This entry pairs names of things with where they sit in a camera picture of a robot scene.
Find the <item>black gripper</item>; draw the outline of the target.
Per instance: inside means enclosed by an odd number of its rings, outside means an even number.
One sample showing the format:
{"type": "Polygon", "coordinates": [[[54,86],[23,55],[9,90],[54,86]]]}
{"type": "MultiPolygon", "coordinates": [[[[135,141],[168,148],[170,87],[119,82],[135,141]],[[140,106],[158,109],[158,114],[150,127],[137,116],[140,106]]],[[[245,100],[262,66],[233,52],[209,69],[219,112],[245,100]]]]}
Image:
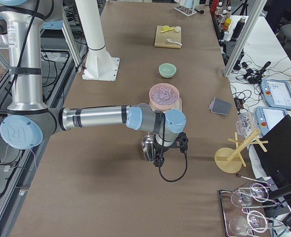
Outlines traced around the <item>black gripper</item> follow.
{"type": "Polygon", "coordinates": [[[156,146],[154,148],[154,161],[153,164],[155,167],[162,167],[164,164],[164,149],[161,146],[156,146]]]}

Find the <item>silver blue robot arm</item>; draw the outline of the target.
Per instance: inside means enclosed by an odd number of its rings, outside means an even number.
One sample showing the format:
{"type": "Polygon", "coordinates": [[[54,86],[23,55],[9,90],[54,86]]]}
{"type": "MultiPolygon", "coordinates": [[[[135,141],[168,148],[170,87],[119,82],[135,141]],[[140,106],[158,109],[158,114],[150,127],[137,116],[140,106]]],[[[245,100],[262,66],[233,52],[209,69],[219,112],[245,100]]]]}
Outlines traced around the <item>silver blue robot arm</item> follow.
{"type": "Polygon", "coordinates": [[[128,128],[154,134],[156,167],[164,163],[163,153],[188,149],[183,132],[185,115],[177,109],[154,111],[147,104],[78,109],[50,109],[42,96],[40,29],[45,23],[62,21],[60,0],[1,0],[1,34],[8,35],[12,103],[0,124],[2,139],[11,147],[28,150],[51,135],[72,128],[125,124],[128,128]]]}

